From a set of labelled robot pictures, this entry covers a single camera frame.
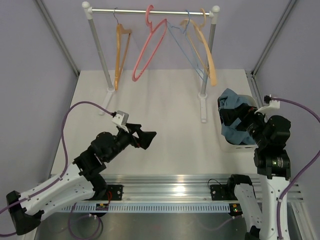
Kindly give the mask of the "blue-grey t shirt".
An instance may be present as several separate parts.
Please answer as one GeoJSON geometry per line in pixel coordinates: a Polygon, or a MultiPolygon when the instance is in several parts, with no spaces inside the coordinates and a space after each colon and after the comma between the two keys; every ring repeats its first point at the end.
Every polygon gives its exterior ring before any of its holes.
{"type": "MultiPolygon", "coordinates": [[[[247,104],[251,106],[251,103],[247,97],[240,96],[232,89],[226,88],[217,100],[218,112],[221,109],[235,109],[241,104],[247,104]]],[[[239,118],[227,126],[219,113],[221,121],[221,134],[225,137],[225,140],[232,145],[254,145],[255,142],[247,131],[239,131],[236,127],[241,123],[239,118]]]]}

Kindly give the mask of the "brown wooden hanger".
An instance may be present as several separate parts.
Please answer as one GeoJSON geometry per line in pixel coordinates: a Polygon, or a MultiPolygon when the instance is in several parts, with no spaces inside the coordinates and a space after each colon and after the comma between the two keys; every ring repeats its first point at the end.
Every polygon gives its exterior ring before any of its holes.
{"type": "Polygon", "coordinates": [[[117,8],[113,10],[113,17],[116,19],[117,25],[116,25],[116,61],[115,61],[115,74],[114,74],[114,89],[117,91],[119,89],[119,82],[121,79],[121,75],[123,72],[123,68],[125,65],[129,45],[130,45],[130,39],[132,30],[126,29],[123,27],[121,23],[119,23],[119,20],[117,19],[115,13],[117,8]],[[123,56],[121,56],[122,53],[122,39],[123,36],[127,36],[125,49],[123,51],[123,56]]]}

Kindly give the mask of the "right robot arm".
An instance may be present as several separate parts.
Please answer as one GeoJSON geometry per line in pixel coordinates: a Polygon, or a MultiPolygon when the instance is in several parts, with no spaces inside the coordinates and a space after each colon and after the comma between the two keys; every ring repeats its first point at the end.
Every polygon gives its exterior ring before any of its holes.
{"type": "Polygon", "coordinates": [[[246,240],[288,240],[288,207],[286,188],[290,185],[291,162],[285,150],[291,133],[291,122],[273,115],[265,120],[256,107],[241,104],[234,109],[220,109],[219,115],[226,126],[236,120],[239,131],[247,132],[257,147],[254,164],[257,168],[262,204],[259,205],[251,179],[247,175],[233,174],[226,186],[226,193],[237,199],[245,219],[246,240]]]}

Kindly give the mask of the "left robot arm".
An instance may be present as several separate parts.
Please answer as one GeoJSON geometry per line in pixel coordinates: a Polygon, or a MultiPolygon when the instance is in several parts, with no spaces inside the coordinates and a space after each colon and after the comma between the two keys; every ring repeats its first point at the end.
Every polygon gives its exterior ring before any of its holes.
{"type": "Polygon", "coordinates": [[[62,173],[24,192],[6,195],[8,212],[15,234],[25,235],[42,221],[69,205],[85,200],[101,200],[107,195],[108,185],[101,172],[128,146],[146,150],[155,131],[143,131],[140,124],[128,123],[127,130],[118,128],[116,135],[101,132],[62,173]]]}

